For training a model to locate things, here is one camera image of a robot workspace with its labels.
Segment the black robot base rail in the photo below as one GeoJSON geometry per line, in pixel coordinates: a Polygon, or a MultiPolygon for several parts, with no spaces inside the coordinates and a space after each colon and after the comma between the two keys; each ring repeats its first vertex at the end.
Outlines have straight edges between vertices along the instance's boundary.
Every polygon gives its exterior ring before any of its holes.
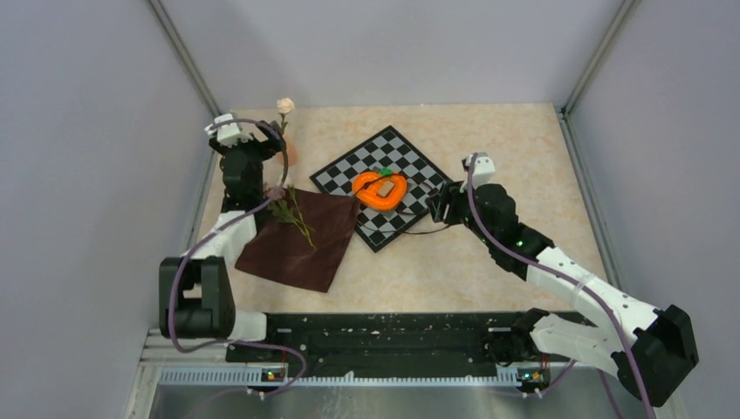
{"type": "Polygon", "coordinates": [[[257,384],[346,375],[362,381],[495,378],[519,362],[573,360],[617,375],[623,344],[574,312],[245,313],[193,300],[161,312],[162,335],[226,348],[257,384]]]}

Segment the maroon wrapping paper sheet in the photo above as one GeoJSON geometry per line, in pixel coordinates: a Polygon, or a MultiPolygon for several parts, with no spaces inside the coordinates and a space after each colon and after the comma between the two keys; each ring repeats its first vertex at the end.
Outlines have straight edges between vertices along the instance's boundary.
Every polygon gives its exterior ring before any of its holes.
{"type": "Polygon", "coordinates": [[[317,250],[295,226],[280,223],[267,209],[257,236],[243,247],[235,267],[282,285],[327,293],[353,236],[360,203],[350,196],[297,191],[317,250]]]}

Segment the tan wooden block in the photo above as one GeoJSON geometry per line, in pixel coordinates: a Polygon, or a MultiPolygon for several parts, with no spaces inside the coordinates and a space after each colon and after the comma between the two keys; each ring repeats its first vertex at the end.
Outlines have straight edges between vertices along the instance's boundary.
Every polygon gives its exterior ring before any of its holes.
{"type": "Polygon", "coordinates": [[[390,182],[390,181],[383,182],[382,185],[376,191],[376,195],[382,198],[386,198],[394,191],[394,188],[395,188],[394,182],[390,182]]]}

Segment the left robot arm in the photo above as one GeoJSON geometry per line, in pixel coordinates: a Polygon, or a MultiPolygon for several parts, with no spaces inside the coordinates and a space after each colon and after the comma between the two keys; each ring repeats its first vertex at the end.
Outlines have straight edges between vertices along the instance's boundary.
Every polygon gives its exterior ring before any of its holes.
{"type": "Polygon", "coordinates": [[[182,353],[215,344],[246,342],[260,361],[276,356],[278,335],[267,329],[267,316],[236,308],[229,269],[260,229],[267,207],[276,199],[263,180],[264,162],[287,155],[278,122],[253,120],[260,141],[244,132],[245,118],[221,115],[205,127],[209,146],[219,154],[223,199],[214,226],[178,257],[159,267],[161,334],[182,353]]]}

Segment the brown ribbon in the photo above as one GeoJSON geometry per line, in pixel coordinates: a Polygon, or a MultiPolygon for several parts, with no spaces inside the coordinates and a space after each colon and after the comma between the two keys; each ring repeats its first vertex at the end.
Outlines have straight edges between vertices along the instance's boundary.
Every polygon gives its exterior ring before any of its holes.
{"type": "Polygon", "coordinates": [[[353,196],[360,201],[361,210],[357,222],[362,232],[374,241],[381,241],[393,235],[423,236],[443,230],[442,227],[434,227],[431,222],[425,220],[428,217],[429,209],[424,200],[435,189],[432,182],[418,175],[412,176],[401,172],[410,181],[410,194],[406,199],[406,206],[398,210],[380,212],[368,208],[364,204],[362,196],[357,196],[357,190],[361,188],[362,182],[366,180],[367,173],[373,172],[367,171],[358,175],[352,186],[353,196]]]}

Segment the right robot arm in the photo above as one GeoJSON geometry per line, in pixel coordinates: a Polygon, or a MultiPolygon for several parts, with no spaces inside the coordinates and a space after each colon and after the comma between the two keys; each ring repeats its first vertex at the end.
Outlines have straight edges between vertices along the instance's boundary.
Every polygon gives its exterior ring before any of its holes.
{"type": "Polygon", "coordinates": [[[432,219],[462,224],[498,266],[563,299],[587,325],[531,309],[514,326],[511,346],[524,360],[541,353],[584,362],[617,378],[639,400],[660,408],[697,366],[689,315],[642,302],[579,266],[546,235],[519,220],[506,189],[485,183],[469,195],[445,182],[427,197],[432,219]]]}

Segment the peach ribbed vase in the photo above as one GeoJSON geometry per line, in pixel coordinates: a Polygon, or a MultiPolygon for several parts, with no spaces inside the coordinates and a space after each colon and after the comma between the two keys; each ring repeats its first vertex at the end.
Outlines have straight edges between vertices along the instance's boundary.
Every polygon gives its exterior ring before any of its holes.
{"type": "Polygon", "coordinates": [[[276,159],[281,163],[288,167],[294,166],[298,162],[298,150],[295,145],[295,142],[292,140],[292,138],[289,135],[286,135],[284,137],[285,142],[285,153],[278,152],[276,154],[276,159]]]}

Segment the aluminium frame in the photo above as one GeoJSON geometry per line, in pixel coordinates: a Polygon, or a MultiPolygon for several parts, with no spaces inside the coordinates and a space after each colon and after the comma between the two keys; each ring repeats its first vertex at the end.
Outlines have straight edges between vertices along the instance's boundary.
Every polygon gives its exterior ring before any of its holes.
{"type": "MultiPolygon", "coordinates": [[[[216,112],[219,111],[219,107],[216,104],[213,94],[206,86],[204,77],[192,58],[191,53],[188,50],[181,34],[176,28],[175,22],[170,16],[166,5],[162,1],[144,1],[143,2],[148,11],[154,18],[157,27],[161,30],[164,38],[166,39],[168,46],[175,55],[180,69],[186,76],[191,87],[195,90],[197,99],[199,99],[203,105],[206,106],[208,114],[216,117],[216,112]]],[[[183,244],[180,245],[179,253],[188,251],[191,246],[195,245],[198,238],[198,232],[202,216],[204,214],[206,199],[210,189],[210,182],[214,173],[214,166],[216,165],[216,154],[208,146],[204,146],[205,151],[205,166],[202,168],[202,175],[199,179],[197,201],[194,209],[194,215],[188,222],[188,228],[186,229],[186,236],[183,244]]]]}

